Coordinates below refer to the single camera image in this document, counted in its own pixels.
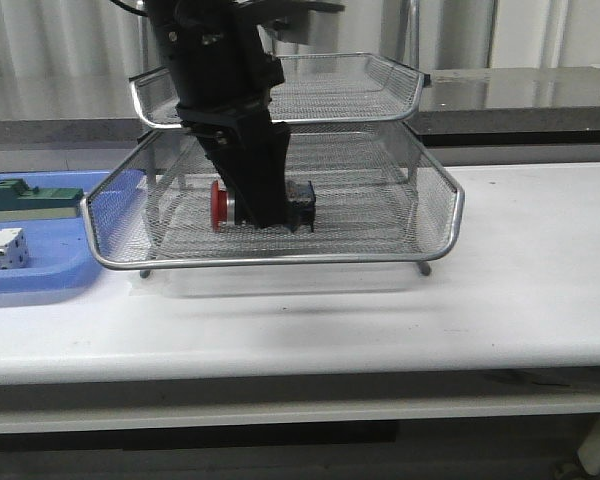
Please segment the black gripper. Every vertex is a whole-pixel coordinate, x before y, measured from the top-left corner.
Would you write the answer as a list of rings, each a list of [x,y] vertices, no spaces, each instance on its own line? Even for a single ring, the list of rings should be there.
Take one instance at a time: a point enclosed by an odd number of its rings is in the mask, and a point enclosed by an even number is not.
[[[288,222],[285,164],[291,136],[273,123],[269,91],[284,82],[278,58],[264,51],[258,26],[266,9],[151,9],[149,20],[191,124],[229,130],[199,139],[225,185],[258,228]]]

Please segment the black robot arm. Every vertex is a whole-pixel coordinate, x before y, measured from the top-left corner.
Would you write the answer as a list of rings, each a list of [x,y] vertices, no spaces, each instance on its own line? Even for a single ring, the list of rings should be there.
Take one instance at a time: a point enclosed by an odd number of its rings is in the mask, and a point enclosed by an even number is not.
[[[285,178],[291,129],[269,112],[270,91],[285,81],[258,28],[309,11],[339,13],[324,1],[147,1],[158,50],[171,76],[182,126],[204,149],[226,187],[212,191],[212,224],[226,221],[291,231],[315,221],[313,186]]]

